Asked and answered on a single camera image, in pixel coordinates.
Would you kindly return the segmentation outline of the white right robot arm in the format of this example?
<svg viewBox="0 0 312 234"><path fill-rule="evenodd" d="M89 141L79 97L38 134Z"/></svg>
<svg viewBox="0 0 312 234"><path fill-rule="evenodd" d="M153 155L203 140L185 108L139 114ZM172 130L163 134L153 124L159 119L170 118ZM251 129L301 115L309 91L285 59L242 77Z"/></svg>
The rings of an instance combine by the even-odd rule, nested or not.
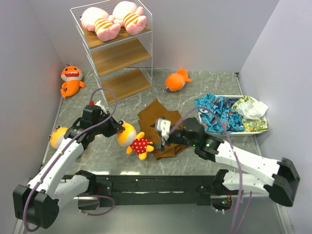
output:
<svg viewBox="0 0 312 234"><path fill-rule="evenodd" d="M220 169L214 181L201 190L209 195L225 195L232 191L268 195L277 204L293 206L300 176L293 162L287 158L281 160L265 158L231 146L204 130L195 117L183 121L182 127L174 129L165 118L156 120L152 127L157 132L160 143L157 148L163 150L171 144L193 146L195 154L204 160L226 164L241 170L234 173Z"/></svg>

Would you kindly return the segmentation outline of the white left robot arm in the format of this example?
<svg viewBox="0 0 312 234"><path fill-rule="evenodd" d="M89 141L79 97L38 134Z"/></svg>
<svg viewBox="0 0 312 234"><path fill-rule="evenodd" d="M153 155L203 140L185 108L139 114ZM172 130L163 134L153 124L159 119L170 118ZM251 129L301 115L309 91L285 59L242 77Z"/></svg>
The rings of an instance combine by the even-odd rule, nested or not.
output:
<svg viewBox="0 0 312 234"><path fill-rule="evenodd" d="M80 170L66 183L60 181L97 135L111 137L122 131L122 121L116 121L112 113L98 105L86 105L43 169L27 185L18 185L13 191L15 217L23 220L29 232L32 231L29 223L37 228L49 228L74 197L99 195L97 177L91 172Z"/></svg>

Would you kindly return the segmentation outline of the pink striped plush pig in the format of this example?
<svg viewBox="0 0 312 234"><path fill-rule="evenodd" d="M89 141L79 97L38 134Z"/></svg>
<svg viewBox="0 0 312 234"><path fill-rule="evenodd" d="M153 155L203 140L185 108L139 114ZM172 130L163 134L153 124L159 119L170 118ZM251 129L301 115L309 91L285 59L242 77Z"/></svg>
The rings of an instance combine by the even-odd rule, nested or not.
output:
<svg viewBox="0 0 312 234"><path fill-rule="evenodd" d="M98 7L89 7L81 15L83 28L95 32L99 40L105 42L115 39L121 29L120 24L114 23L115 17Z"/></svg>
<svg viewBox="0 0 312 234"><path fill-rule="evenodd" d="M113 23L124 27L128 34L134 36L143 31L147 18L143 14L143 8L130 1L119 2L112 13Z"/></svg>

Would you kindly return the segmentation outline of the yellow frog plush polka dress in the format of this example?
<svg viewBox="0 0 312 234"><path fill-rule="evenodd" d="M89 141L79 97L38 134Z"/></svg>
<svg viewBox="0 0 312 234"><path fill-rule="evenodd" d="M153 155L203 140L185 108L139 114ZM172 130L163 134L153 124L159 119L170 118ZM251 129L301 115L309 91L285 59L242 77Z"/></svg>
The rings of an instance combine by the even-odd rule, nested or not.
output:
<svg viewBox="0 0 312 234"><path fill-rule="evenodd" d="M121 119L119 124L124 128L117 134L117 142L120 146L126 147L126 154L135 152L140 160L145 160L147 154L154 150L151 140L145 138L144 132L137 133L134 126Z"/></svg>

